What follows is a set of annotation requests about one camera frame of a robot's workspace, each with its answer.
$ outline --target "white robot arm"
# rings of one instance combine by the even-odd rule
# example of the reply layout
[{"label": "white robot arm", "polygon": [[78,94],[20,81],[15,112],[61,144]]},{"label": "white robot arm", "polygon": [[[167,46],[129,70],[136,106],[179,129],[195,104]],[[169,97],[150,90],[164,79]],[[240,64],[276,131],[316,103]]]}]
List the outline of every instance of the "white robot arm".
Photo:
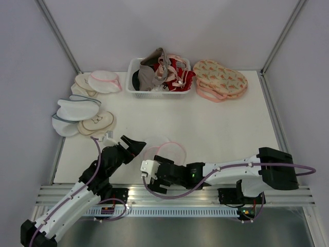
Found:
[{"label": "white robot arm", "polygon": [[172,184],[192,189],[213,170],[233,164],[250,164],[249,166],[233,167],[216,172],[204,180],[203,186],[218,184],[235,184],[237,197],[257,198],[267,189],[292,190],[298,189],[298,182],[293,167],[253,166],[253,163],[293,163],[292,156],[272,148],[260,148],[259,154],[238,161],[225,163],[192,163],[177,166],[163,157],[155,156],[153,161],[143,161],[141,172],[143,177],[151,177],[149,189],[154,192],[166,193],[162,186]]},{"label": "white robot arm", "polygon": [[71,191],[49,212],[35,222],[26,220],[21,226],[21,244],[24,247],[56,247],[65,232],[92,206],[113,198],[109,177],[122,165],[130,163],[144,148],[145,142],[137,142],[122,136],[128,145],[125,149],[108,136],[105,147],[79,178]]}]

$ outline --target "laundry basket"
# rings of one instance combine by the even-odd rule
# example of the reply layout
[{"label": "laundry basket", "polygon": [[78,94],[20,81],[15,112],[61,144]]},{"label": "laundry basket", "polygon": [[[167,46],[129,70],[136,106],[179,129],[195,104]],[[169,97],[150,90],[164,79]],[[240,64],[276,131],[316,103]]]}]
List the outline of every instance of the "laundry basket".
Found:
[{"label": "laundry basket", "polygon": [[[135,95],[139,99],[181,99],[183,98],[191,89],[184,92],[152,92],[152,91],[136,91],[133,86],[133,74],[139,70],[140,61],[143,58],[133,59],[128,68],[128,73],[125,81],[125,89],[127,92]],[[190,61],[185,59],[187,62],[188,69],[191,69]]]}]

